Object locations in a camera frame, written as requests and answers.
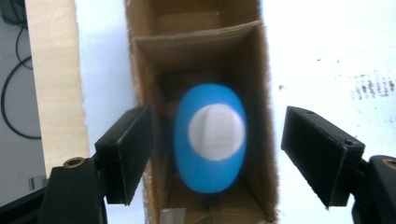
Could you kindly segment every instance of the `cardboard flap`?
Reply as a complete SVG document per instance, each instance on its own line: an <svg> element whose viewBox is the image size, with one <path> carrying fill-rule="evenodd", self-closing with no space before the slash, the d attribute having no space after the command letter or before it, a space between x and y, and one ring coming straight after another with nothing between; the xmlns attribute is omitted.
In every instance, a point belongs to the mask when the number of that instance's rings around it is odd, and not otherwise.
<svg viewBox="0 0 396 224"><path fill-rule="evenodd" d="M141 50L165 74L222 67L260 23L254 21L184 35L137 36L134 49Z"/></svg>

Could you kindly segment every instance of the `blue plastic egg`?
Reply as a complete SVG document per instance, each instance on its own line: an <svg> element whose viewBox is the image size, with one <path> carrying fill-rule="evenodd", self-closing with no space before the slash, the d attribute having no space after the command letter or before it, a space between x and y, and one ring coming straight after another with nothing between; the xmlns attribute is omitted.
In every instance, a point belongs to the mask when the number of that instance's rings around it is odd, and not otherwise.
<svg viewBox="0 0 396 224"><path fill-rule="evenodd" d="M201 193L230 187L244 159L246 129L244 108L232 90L215 84L189 90L177 110L174 135L184 183Z"/></svg>

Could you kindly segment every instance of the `white circle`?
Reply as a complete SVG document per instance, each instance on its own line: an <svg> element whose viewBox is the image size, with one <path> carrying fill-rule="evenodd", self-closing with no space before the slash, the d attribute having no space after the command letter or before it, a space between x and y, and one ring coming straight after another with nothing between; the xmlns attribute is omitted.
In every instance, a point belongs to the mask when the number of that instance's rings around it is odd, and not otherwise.
<svg viewBox="0 0 396 224"><path fill-rule="evenodd" d="M192 149L209 161L230 158L241 147L245 125L228 105L207 105L198 110L189 124Z"/></svg>

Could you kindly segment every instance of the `metal screw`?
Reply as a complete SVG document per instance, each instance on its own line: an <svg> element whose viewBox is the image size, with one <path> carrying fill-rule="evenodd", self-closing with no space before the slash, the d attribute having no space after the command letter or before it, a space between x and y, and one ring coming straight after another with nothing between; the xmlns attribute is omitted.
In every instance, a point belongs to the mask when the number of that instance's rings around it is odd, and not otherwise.
<svg viewBox="0 0 396 224"><path fill-rule="evenodd" d="M64 168L71 169L71 168L78 167L78 166L80 166L82 163L84 163L84 161L85 161L85 159L84 159L84 158L81 158L81 157L72 158L72 159L70 159L70 160L68 160L68 161L66 161L66 162L64 163Z"/></svg>

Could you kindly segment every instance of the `white surface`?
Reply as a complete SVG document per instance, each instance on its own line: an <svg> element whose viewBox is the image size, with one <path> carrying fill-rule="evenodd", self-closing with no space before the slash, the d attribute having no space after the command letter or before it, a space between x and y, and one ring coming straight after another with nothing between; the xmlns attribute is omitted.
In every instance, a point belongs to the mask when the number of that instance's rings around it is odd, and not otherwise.
<svg viewBox="0 0 396 224"><path fill-rule="evenodd" d="M192 116L188 136L198 155L209 161L222 161L241 147L245 125L228 105L207 105Z"/></svg>
<svg viewBox="0 0 396 224"><path fill-rule="evenodd" d="M396 3L265 0L280 223L352 223L351 206L324 208L280 150L287 105L317 112L366 144L363 158L395 157Z"/></svg>
<svg viewBox="0 0 396 224"><path fill-rule="evenodd" d="M93 151L93 143L134 105L127 28L123 1L76 2ZM287 105L303 107L365 143L364 159L396 156L396 3L265 0L262 9L272 69L280 223L352 223L352 197L347 208L327 211L281 151L283 120ZM109 223L143 223L143 218L132 217L133 211L138 217L143 213L133 205L112 208Z"/></svg>
<svg viewBox="0 0 396 224"><path fill-rule="evenodd" d="M134 107L124 1L76 0L80 73L90 152ZM130 206L106 205L108 223L144 223L142 186Z"/></svg>

